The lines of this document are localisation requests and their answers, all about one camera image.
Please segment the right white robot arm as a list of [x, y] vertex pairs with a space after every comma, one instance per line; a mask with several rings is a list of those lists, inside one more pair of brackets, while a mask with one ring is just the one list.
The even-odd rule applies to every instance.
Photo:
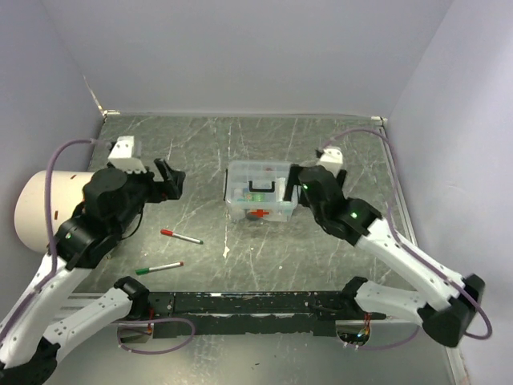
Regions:
[[397, 233], [389, 217], [362, 199], [345, 197], [344, 181], [345, 170], [334, 175], [321, 165], [294, 164], [284, 198], [300, 187], [304, 205], [327, 234], [372, 253], [413, 290], [355, 278], [351, 292], [340, 300], [341, 312], [352, 319], [363, 313], [400, 318], [419, 325], [435, 342], [457, 347], [475, 315], [483, 312], [484, 280], [477, 274], [463, 277], [422, 252]]

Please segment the green battery pack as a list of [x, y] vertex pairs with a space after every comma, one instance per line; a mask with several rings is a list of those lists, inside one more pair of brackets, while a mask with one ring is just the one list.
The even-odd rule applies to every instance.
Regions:
[[266, 194], [265, 193], [261, 193], [261, 192], [251, 192], [251, 193], [247, 193], [245, 195], [245, 198], [247, 201], [251, 201], [251, 202], [265, 202], [266, 201]]

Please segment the clear plastic storage box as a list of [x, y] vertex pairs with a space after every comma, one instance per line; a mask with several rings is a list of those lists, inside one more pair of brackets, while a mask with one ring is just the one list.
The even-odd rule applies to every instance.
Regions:
[[[227, 169], [225, 172], [224, 178], [224, 194], [225, 194], [225, 181], [226, 181]], [[255, 203], [255, 202], [245, 202], [242, 205], [231, 205], [227, 203], [224, 199], [224, 202], [228, 209], [228, 215], [233, 221], [241, 221], [246, 218], [246, 213], [249, 210], [256, 209], [264, 209], [268, 210], [270, 214], [265, 218], [261, 219], [264, 221], [273, 221], [273, 222], [287, 222], [290, 220], [293, 215], [293, 211], [298, 205], [298, 190], [293, 193], [293, 197], [291, 201], [283, 201], [278, 204], [271, 205], [269, 203]]]

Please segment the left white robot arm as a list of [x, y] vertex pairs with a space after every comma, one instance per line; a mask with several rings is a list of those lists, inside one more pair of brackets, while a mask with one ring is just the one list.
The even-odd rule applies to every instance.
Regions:
[[98, 301], [54, 322], [69, 295], [123, 239], [147, 204], [178, 200], [186, 174], [156, 159], [150, 170], [125, 172], [109, 164], [83, 186], [83, 200], [53, 234], [56, 250], [1, 323], [1, 382], [43, 384], [58, 362], [108, 324], [139, 321], [150, 309], [148, 289], [132, 277], [119, 279]]

